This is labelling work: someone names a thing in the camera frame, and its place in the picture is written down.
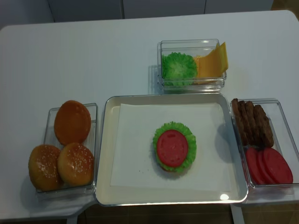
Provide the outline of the red tomato slice on burger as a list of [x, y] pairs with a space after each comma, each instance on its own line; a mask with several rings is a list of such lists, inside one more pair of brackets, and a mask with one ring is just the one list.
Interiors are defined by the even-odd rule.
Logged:
[[186, 137], [177, 130], [163, 132], [156, 143], [158, 159], [162, 164], [171, 168], [177, 168], [184, 162], [188, 150]]

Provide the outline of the green lettuce on burger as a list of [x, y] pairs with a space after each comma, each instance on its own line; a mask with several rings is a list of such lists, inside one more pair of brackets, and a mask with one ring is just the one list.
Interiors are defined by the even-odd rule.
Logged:
[[155, 154], [155, 158], [156, 161], [158, 163], [158, 165], [162, 165], [161, 161], [158, 159], [157, 156], [157, 152], [156, 152], [156, 143], [158, 140], [158, 137], [165, 131], [167, 130], [177, 130], [179, 132], [181, 132], [187, 139], [188, 142], [188, 146], [189, 146], [189, 150], [188, 150], [188, 154], [186, 159], [184, 160], [184, 162], [180, 165], [180, 167], [184, 167], [185, 171], [187, 169], [189, 169], [191, 167], [191, 165], [193, 164], [193, 162], [196, 159], [196, 154], [197, 154], [197, 142], [196, 142], [196, 137], [195, 135], [193, 135], [193, 133], [191, 132], [191, 130], [185, 126], [182, 123], [179, 122], [168, 122], [168, 123], [164, 123], [160, 128], [158, 128], [155, 131], [155, 134], [153, 136], [153, 149], [154, 149], [154, 154]]

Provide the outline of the sesame bun middle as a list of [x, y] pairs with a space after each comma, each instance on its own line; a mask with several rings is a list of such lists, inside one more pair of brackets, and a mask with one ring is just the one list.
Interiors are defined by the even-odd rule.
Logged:
[[60, 152], [57, 160], [61, 179], [70, 186], [83, 186], [93, 180], [94, 156], [80, 143], [70, 143]]

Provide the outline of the red tomato slice left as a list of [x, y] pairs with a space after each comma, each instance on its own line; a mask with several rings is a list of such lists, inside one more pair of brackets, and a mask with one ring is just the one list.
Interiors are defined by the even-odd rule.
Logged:
[[249, 147], [245, 153], [245, 156], [249, 173], [253, 182], [260, 185], [267, 184], [257, 165], [257, 150], [255, 148]]

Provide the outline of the red tomato slice right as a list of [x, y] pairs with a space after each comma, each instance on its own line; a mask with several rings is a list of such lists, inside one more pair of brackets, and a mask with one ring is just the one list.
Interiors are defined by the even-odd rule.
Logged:
[[277, 184], [292, 184], [293, 175], [284, 157], [273, 148], [262, 151], [262, 161], [267, 174]]

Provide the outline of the silver metal tray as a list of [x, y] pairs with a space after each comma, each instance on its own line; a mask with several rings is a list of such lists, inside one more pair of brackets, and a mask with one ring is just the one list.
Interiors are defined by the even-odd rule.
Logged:
[[[110, 184], [121, 105], [198, 105], [208, 103], [219, 104], [224, 114], [226, 128], [222, 130], [222, 133], [227, 136], [231, 159], [229, 165], [230, 191], [122, 187]], [[95, 193], [100, 204], [241, 203], [246, 199], [247, 193], [247, 183], [228, 101], [222, 94], [117, 96], [111, 97], [106, 102]]]

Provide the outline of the red tomato slice middle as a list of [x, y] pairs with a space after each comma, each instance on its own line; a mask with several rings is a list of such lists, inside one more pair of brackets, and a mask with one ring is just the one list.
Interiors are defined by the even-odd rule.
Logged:
[[265, 184], [276, 184], [276, 182], [270, 177], [270, 175], [267, 173], [265, 169], [265, 165], [263, 163], [263, 152], [259, 151], [257, 153], [257, 166], [259, 169], [259, 172], [265, 182]]

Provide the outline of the clear patty tomato container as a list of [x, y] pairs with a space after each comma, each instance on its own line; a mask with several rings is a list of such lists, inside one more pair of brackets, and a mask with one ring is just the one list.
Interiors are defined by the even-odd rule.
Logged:
[[285, 118], [282, 106], [278, 100], [270, 98], [252, 99], [251, 101], [253, 105], [261, 105], [264, 109], [273, 133], [273, 148], [278, 151], [288, 163], [293, 175], [293, 184], [257, 185], [253, 182], [249, 174], [247, 162], [245, 161], [245, 151], [248, 147], [241, 145], [241, 136], [237, 132], [238, 127], [235, 122], [233, 106], [230, 103], [231, 119], [248, 188], [247, 197], [242, 204], [297, 202], [299, 200], [299, 151]]

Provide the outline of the white paper sheet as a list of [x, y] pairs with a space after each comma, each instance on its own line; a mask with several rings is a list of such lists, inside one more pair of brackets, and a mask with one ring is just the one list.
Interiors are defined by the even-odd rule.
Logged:
[[[196, 137], [197, 154], [181, 174], [166, 172], [153, 151], [155, 131], [180, 122]], [[115, 144], [112, 186], [230, 191], [228, 140], [222, 108], [198, 105], [121, 105]]]

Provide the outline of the clear bun container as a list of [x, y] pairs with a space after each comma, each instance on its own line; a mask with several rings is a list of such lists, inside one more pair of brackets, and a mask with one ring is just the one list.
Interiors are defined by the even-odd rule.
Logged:
[[[94, 159], [98, 159], [98, 128], [97, 128], [97, 116], [98, 116], [98, 106], [96, 103], [90, 103], [84, 105], [91, 115], [91, 129], [90, 132], [83, 142], [83, 145], [87, 147], [94, 156]], [[54, 120], [59, 108], [51, 108], [48, 113], [47, 125], [45, 130], [45, 135], [43, 142], [44, 144], [53, 145], [63, 149], [63, 145], [60, 144], [54, 133]], [[51, 200], [51, 199], [62, 199], [62, 198], [75, 198], [82, 195], [90, 195], [95, 191], [95, 180], [92, 180], [89, 184], [77, 187], [71, 187], [66, 183], [57, 190], [52, 191], [41, 191], [36, 190], [36, 196], [39, 200]]]

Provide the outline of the yellow cheese slice flat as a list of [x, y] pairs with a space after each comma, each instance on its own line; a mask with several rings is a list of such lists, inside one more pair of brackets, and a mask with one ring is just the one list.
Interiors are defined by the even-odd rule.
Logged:
[[202, 79], [198, 84], [203, 84], [203, 79], [220, 78], [225, 72], [226, 65], [222, 65], [220, 56], [195, 56], [193, 59], [197, 66], [196, 78]]

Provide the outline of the sesame bun far left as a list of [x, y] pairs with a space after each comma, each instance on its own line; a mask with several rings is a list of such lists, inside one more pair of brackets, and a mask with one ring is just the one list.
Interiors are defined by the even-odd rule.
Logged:
[[52, 191], [62, 187], [63, 181], [58, 173], [57, 160], [59, 148], [53, 145], [36, 146], [29, 157], [28, 172], [33, 186], [40, 191]]

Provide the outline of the green lettuce in container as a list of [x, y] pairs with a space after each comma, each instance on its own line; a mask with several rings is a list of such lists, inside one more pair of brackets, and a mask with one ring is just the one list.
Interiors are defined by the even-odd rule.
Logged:
[[191, 55], [172, 52], [162, 55], [162, 77], [165, 86], [191, 85], [197, 76], [197, 65]]

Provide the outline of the clear lettuce cheese container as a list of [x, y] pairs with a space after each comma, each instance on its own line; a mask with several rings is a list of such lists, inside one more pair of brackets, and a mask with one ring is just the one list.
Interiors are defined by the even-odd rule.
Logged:
[[165, 86], [162, 77], [162, 55], [167, 56], [172, 52], [179, 52], [192, 57], [206, 56], [221, 44], [217, 39], [161, 41], [157, 45], [157, 78], [161, 91], [164, 93], [219, 92], [225, 85], [227, 70], [220, 78], [203, 79], [203, 84], [198, 84], [197, 82], [202, 79], [195, 77], [191, 85]]

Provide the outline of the smooth orange bun back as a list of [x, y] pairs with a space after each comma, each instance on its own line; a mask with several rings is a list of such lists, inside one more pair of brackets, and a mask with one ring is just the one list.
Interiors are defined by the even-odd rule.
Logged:
[[83, 143], [90, 129], [91, 115], [82, 103], [69, 100], [62, 104], [54, 121], [55, 136], [62, 145]]

